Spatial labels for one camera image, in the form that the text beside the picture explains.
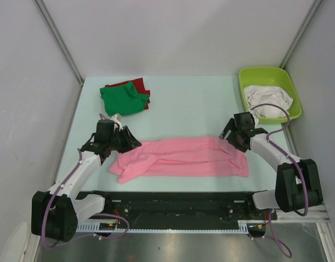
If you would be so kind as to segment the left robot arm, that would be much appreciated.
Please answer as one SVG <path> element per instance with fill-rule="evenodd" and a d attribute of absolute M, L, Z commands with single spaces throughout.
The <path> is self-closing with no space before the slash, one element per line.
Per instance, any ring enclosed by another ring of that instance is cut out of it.
<path fill-rule="evenodd" d="M 113 151 L 126 153 L 140 147 L 127 126 L 118 120 L 103 119 L 96 131 L 78 149 L 79 158 L 61 182 L 47 191 L 37 191 L 32 198 L 31 232 L 41 238 L 45 248 L 70 241 L 80 223 L 92 216 L 109 217 L 113 204 L 98 194 L 78 200 L 84 184 Z"/>

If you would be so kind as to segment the green plastic basin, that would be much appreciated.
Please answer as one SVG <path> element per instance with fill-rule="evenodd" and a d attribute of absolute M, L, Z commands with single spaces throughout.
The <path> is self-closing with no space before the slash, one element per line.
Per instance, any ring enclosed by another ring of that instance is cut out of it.
<path fill-rule="evenodd" d="M 293 98 L 293 103 L 287 112 L 290 116 L 290 120 L 297 119 L 302 114 L 302 106 L 299 101 L 299 96 L 286 71 L 280 72 L 280 68 L 278 67 L 247 67 L 239 71 L 238 77 L 240 97 L 242 99 L 244 110 L 249 111 L 249 106 L 245 101 L 245 87 L 251 85 L 278 86 Z"/>

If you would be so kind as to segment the pink t shirt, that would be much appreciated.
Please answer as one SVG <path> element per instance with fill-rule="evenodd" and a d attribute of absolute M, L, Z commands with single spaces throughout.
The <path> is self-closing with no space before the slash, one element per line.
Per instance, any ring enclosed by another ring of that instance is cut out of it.
<path fill-rule="evenodd" d="M 108 171 L 124 184 L 143 176 L 248 177 L 245 154 L 214 136 L 143 141 L 120 153 Z"/>

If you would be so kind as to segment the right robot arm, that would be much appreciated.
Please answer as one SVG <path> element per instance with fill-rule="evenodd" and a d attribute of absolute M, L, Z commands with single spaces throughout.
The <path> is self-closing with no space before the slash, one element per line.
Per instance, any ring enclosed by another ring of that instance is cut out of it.
<path fill-rule="evenodd" d="M 251 113 L 233 115 L 220 138 L 226 139 L 239 151 L 253 151 L 276 172 L 275 189 L 254 193 L 253 200 L 244 205 L 244 212 L 249 218 L 259 218 L 265 209 L 306 216 L 310 207 L 323 203 L 316 162 L 286 152 L 270 139 L 265 129 L 255 127 Z"/>

